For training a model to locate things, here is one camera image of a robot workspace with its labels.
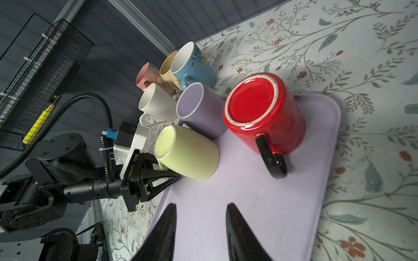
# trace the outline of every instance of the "blue mug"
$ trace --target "blue mug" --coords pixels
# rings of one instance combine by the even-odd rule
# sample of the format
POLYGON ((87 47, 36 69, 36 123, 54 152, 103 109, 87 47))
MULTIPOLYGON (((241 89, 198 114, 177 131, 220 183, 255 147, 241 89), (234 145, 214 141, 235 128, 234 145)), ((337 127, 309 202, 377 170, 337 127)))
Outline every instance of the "blue mug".
POLYGON ((212 89, 215 88, 216 77, 212 67, 193 42, 186 43, 178 51, 171 64, 171 72, 180 79, 183 90, 197 81, 212 89))

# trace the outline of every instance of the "floral tablecloth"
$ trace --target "floral tablecloth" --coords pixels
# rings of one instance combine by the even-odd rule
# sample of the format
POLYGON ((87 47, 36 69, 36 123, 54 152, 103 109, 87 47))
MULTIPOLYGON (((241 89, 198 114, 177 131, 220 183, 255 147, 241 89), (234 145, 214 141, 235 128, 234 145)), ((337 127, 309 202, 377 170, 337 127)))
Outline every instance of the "floral tablecloth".
MULTIPOLYGON (((313 261, 418 260, 417 13, 409 0, 293 0, 197 43, 221 96, 271 72, 294 94, 339 103, 313 261)), ((146 152, 163 127, 150 130, 146 152)), ((122 198, 102 200, 115 261, 138 251, 160 198, 133 213, 122 198)))

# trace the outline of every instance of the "mug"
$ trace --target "mug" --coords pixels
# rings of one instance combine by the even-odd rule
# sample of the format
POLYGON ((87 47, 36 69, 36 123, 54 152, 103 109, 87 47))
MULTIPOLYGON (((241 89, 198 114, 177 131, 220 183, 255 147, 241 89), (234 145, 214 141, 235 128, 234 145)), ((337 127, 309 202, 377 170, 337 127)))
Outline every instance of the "mug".
POLYGON ((178 125, 168 125, 155 142, 154 155, 162 170, 196 180, 207 180, 219 164, 219 148, 202 134, 178 125))
POLYGON ((216 84, 212 67, 193 42, 186 43, 178 51, 171 65, 171 72, 180 79, 183 90, 197 81, 212 89, 216 84))
POLYGON ((164 122, 173 122, 177 119, 176 101, 159 85, 152 83, 145 90, 139 101, 138 108, 144 113, 139 117, 139 123, 144 127, 152 127, 164 122), (145 125, 143 117, 151 115, 162 122, 145 125))
POLYGON ((176 92, 171 86, 163 81, 163 78, 160 76, 160 71, 150 62, 147 62, 142 66, 141 71, 135 79, 135 85, 145 91, 148 86, 152 83, 158 84, 164 91, 166 91, 171 96, 176 92))
POLYGON ((160 76, 163 81, 165 81, 173 89, 182 92, 183 89, 181 87, 180 80, 171 73, 171 64, 173 63, 176 54, 177 51, 174 51, 165 59, 160 68, 160 76))
POLYGON ((296 149, 305 136, 305 118, 283 81, 258 73, 238 83, 225 101, 228 128, 261 154, 274 178, 287 176, 283 155, 296 149))
POLYGON ((224 103, 211 88, 200 82, 192 83, 177 101, 178 124, 186 123, 198 133, 217 139, 228 130, 223 117, 224 103))

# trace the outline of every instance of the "mug rim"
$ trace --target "mug rim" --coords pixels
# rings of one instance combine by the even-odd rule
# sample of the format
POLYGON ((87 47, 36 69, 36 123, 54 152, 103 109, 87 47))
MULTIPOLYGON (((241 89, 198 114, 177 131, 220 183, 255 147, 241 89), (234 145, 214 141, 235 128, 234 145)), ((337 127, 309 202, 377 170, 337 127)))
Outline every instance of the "mug rim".
MULTIPOLYGON (((178 53, 177 54, 179 54, 182 50, 183 50, 183 52, 185 52, 184 50, 186 49, 186 48, 188 48, 190 45, 193 45, 194 46, 194 42, 193 41, 190 41, 190 42, 188 42, 188 43, 186 43, 185 45, 183 45, 183 47, 182 48, 180 48, 180 50, 178 51, 178 53)), ((191 55, 192 55, 192 53, 193 53, 193 49, 194 48, 192 48, 192 50, 191 50, 191 52, 190 52, 190 54, 189 54, 189 57, 191 57, 191 55)), ((176 70, 176 71, 173 71, 173 64, 176 62, 176 58, 177 58, 177 55, 176 55, 176 57, 174 58, 174 60, 173 60, 173 62, 171 63, 171 67, 170 67, 170 70, 171 70, 171 73, 178 73, 181 69, 183 69, 183 67, 187 64, 187 61, 189 61, 189 59, 187 58, 187 61, 178 69, 178 70, 176 70)))
POLYGON ((162 129, 161 130, 161 132, 160 132, 160 134, 158 135, 158 137, 157 137, 157 139, 155 140, 155 147, 154 147, 154 156, 157 158, 157 159, 159 159, 159 160, 162 160, 163 158, 165 158, 166 156, 168 156, 168 154, 173 150, 173 147, 174 147, 174 144, 175 144, 175 142, 176 142, 176 137, 177 137, 177 132, 176 132, 176 128, 173 126, 173 125, 167 125, 167 126, 165 126, 164 127, 164 129, 162 129), (170 148, 168 149, 168 151, 164 154, 164 155, 162 155, 162 156, 159 156, 158 154, 157 154, 157 142, 158 142, 158 140, 160 139, 160 136, 161 136, 161 133, 163 133, 163 131, 165 130, 165 129, 168 129, 168 128, 172 128, 173 129, 173 131, 174 131, 174 138, 173 138, 173 141, 172 141, 172 143, 171 143, 171 146, 170 146, 170 148))
POLYGON ((161 68, 160 68, 160 76, 162 76, 162 75, 164 75, 164 74, 166 74, 166 73, 168 73, 168 72, 171 72, 171 64, 173 64, 174 59, 176 58, 177 53, 178 53, 178 51, 174 51, 174 52, 170 53, 170 54, 167 56, 167 58, 164 60, 163 64, 161 65, 161 68), (168 63, 168 61, 169 61, 171 58, 172 58, 172 61, 171 61, 170 67, 168 68, 168 70, 166 70, 166 71, 163 73, 163 72, 162 72, 163 67, 164 67, 164 66, 168 63))
POLYGON ((258 73, 258 74, 253 74, 253 75, 251 75, 251 76, 248 76, 247 78, 245 78, 245 79, 243 79, 242 81, 240 81, 237 85, 235 85, 235 87, 231 90, 231 92, 230 92, 230 94, 228 95, 228 97, 227 97, 227 99, 226 99, 226 101, 225 101, 225 106, 224 106, 224 114, 225 114, 225 117, 226 117, 226 119, 227 119, 227 121, 229 122, 229 123, 231 123, 232 125, 235 125, 235 126, 239 126, 239 127, 245 127, 245 126, 247 126, 247 125, 254 125, 254 124, 256 124, 256 123, 258 123, 258 122, 260 122, 262 119, 264 119, 272 110, 273 110, 273 107, 276 105, 276 103, 277 103, 277 99, 278 99, 278 96, 279 96, 279 86, 278 86, 278 83, 276 82, 276 80, 274 80, 274 78, 273 77, 271 77, 271 76, 269 76, 269 75, 267 75, 267 74, 264 74, 264 73, 258 73), (272 85, 273 85, 273 89, 274 89, 274 97, 273 97, 273 100, 271 101, 271 104, 270 104, 270 106, 268 107, 268 109, 260 116, 260 117, 258 117, 257 119, 255 119, 255 120, 253 120, 253 121, 251 121, 251 122, 244 122, 244 123, 242 123, 242 122, 236 122, 236 121, 234 121, 233 119, 232 119, 232 117, 229 115, 229 112, 228 112, 228 104, 229 104, 229 99, 232 97, 232 94, 243 84, 243 83, 245 83, 246 81, 248 81, 248 80, 250 80, 250 79, 252 79, 252 78, 257 78, 257 77, 260 77, 260 78, 265 78, 265 79, 267 79, 272 85))
POLYGON ((143 111, 143 109, 145 109, 145 107, 151 102, 151 100, 152 100, 152 98, 154 96, 154 93, 155 93, 155 89, 156 88, 157 88, 157 84, 156 83, 151 83, 150 85, 148 85, 147 89, 144 91, 144 93, 141 96, 141 100, 139 100, 138 109, 140 109, 141 111, 143 111), (143 101, 142 99, 143 98, 145 99, 145 97, 148 97, 149 95, 151 95, 151 97, 149 97, 149 99, 147 101, 147 104, 145 104, 142 107, 142 109, 141 109, 141 102, 143 101))
POLYGON ((141 70, 139 71, 138 75, 135 78, 135 85, 139 84, 139 82, 144 78, 149 67, 150 67, 150 62, 147 62, 146 64, 142 66, 141 70))
POLYGON ((203 83, 201 83, 201 82, 194 82, 194 83, 192 83, 192 84, 190 84, 187 88, 186 88, 186 90, 184 90, 183 91, 183 93, 180 95, 180 98, 178 99, 178 101, 177 101, 177 104, 176 104, 176 114, 177 114, 177 117, 178 118, 180 118, 180 119, 184 119, 184 118, 186 118, 186 117, 189 117, 190 115, 192 115, 196 110, 197 110, 197 108, 199 107, 199 105, 200 105, 200 103, 202 102, 202 100, 203 100, 203 95, 204 95, 204 92, 205 92, 205 88, 203 87, 203 83), (200 100, 199 100, 199 102, 198 102, 198 104, 196 105, 196 107, 191 111, 191 113, 189 113, 188 115, 186 115, 186 116, 180 116, 180 114, 178 114, 178 105, 180 104, 180 100, 181 100, 181 98, 183 97, 183 95, 186 93, 186 91, 190 88, 190 86, 191 85, 194 85, 194 84, 196 84, 196 85, 200 85, 200 87, 202 88, 202 95, 200 96, 200 100))

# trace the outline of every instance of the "pink mug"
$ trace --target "pink mug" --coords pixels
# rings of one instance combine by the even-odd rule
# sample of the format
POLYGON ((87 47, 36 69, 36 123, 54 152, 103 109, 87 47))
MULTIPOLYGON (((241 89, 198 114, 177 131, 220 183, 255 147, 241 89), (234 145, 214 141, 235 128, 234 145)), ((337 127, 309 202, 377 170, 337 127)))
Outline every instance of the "pink mug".
POLYGON ((163 81, 163 78, 160 76, 160 70, 155 67, 150 62, 147 62, 142 66, 141 71, 139 71, 138 76, 135 79, 135 85, 141 88, 142 91, 145 91, 148 86, 152 83, 160 86, 164 91, 166 91, 171 96, 176 92, 171 86, 163 81))

